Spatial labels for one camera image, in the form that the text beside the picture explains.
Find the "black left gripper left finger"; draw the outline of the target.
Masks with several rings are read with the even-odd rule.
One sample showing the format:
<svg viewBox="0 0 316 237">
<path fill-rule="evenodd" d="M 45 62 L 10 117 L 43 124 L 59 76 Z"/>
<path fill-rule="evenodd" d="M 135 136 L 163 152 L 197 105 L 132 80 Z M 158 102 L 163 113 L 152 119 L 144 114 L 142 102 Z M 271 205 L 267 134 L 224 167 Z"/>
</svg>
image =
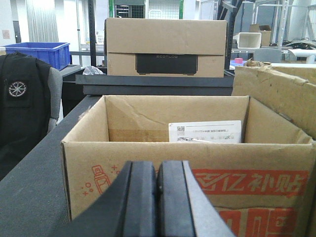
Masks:
<svg viewBox="0 0 316 237">
<path fill-rule="evenodd" d="M 155 237 L 156 174 L 151 161 L 128 161 L 108 189 L 54 237 Z"/>
</svg>

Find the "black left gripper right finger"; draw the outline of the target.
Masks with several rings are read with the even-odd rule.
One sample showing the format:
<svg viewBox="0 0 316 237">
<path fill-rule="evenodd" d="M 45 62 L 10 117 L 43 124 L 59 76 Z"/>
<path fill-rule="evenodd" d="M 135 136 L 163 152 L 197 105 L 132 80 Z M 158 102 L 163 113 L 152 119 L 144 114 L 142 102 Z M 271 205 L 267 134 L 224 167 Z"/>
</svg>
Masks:
<svg viewBox="0 0 316 237">
<path fill-rule="evenodd" d="M 203 193 L 188 161 L 163 161 L 158 172 L 158 226 L 162 237 L 232 237 Z"/>
</svg>

